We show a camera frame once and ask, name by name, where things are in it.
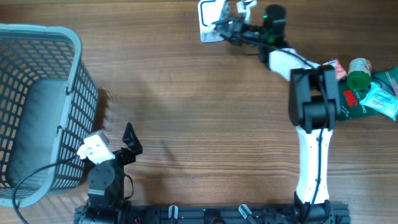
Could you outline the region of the small red orange packet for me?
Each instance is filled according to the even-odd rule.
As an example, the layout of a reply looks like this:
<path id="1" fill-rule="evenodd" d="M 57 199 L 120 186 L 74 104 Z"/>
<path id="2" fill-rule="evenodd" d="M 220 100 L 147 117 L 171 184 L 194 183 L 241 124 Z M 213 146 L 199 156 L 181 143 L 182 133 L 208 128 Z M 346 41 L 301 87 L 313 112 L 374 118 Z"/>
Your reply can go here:
<path id="1" fill-rule="evenodd" d="M 346 70 L 340 64 L 340 61 L 338 59 L 334 59 L 329 62 L 325 62 L 325 63 L 323 63 L 323 65 L 331 65 L 335 69 L 337 80 L 344 80 L 348 76 Z"/>

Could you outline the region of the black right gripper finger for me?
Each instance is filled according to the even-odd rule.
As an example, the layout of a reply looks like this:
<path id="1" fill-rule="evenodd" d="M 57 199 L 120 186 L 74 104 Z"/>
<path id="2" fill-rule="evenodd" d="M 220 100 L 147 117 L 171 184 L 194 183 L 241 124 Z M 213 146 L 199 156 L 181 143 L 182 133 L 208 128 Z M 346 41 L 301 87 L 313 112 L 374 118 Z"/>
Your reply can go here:
<path id="1" fill-rule="evenodd" d="M 218 20 L 212 23 L 214 29 L 221 30 L 240 30 L 244 25 L 242 17 L 229 17 L 226 19 Z"/>
<path id="2" fill-rule="evenodd" d="M 225 41 L 229 42 L 231 45 L 242 46 L 243 44 L 240 33 L 231 33 L 231 34 L 220 33 L 220 36 Z"/>

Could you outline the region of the green lid jar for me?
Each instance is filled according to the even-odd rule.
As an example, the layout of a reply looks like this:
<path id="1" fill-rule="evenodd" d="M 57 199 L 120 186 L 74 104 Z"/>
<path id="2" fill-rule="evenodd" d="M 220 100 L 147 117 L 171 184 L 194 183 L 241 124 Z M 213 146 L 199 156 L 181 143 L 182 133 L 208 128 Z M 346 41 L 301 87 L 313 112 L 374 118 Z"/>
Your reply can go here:
<path id="1" fill-rule="evenodd" d="M 349 64 L 346 84 L 353 90 L 366 89 L 371 81 L 372 64 L 366 58 L 356 58 Z"/>

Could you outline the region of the teal wipes packet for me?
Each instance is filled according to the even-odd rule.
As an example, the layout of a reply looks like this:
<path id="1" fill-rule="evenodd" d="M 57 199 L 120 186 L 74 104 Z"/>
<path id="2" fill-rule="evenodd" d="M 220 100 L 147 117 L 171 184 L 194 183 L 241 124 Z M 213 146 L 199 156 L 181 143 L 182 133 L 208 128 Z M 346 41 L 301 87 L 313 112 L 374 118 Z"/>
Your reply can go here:
<path id="1" fill-rule="evenodd" d="M 383 115 L 388 116 L 393 121 L 397 117 L 397 97 L 392 96 L 388 92 L 384 91 L 374 82 L 371 82 L 371 89 L 366 94 L 364 99 L 360 102 L 360 105 L 367 106 L 376 110 Z"/>

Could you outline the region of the green glove package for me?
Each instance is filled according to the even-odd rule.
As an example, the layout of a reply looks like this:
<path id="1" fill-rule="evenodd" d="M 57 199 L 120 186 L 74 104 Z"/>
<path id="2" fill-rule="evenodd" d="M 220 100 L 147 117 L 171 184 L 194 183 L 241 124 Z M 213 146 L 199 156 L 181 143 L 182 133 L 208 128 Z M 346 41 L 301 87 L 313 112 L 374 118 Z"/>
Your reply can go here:
<path id="1" fill-rule="evenodd" d="M 383 72 L 373 73 L 371 75 L 371 82 L 374 82 L 392 96 L 397 97 L 397 67 Z M 371 89 L 371 82 L 364 90 L 353 90 L 349 88 L 346 84 L 346 80 L 340 80 L 338 82 L 341 102 L 341 116 L 339 121 L 356 119 L 362 116 L 379 113 L 359 103 Z"/>

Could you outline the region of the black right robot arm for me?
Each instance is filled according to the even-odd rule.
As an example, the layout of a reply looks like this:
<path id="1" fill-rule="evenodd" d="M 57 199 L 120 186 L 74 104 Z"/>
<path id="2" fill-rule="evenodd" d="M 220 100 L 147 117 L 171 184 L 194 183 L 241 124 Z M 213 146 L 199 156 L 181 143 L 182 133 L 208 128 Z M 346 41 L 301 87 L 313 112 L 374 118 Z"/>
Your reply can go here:
<path id="1" fill-rule="evenodd" d="M 329 200 L 327 188 L 328 148 L 340 115 L 335 69 L 299 55 L 285 40 L 285 8 L 266 7 L 263 23 L 251 24 L 255 1 L 238 1 L 238 15 L 230 15 L 227 1 L 209 30 L 233 45 L 257 47 L 260 61 L 289 81 L 289 119 L 300 147 L 299 180 L 294 204 L 264 209 L 266 223 L 349 223 L 346 205 Z"/>

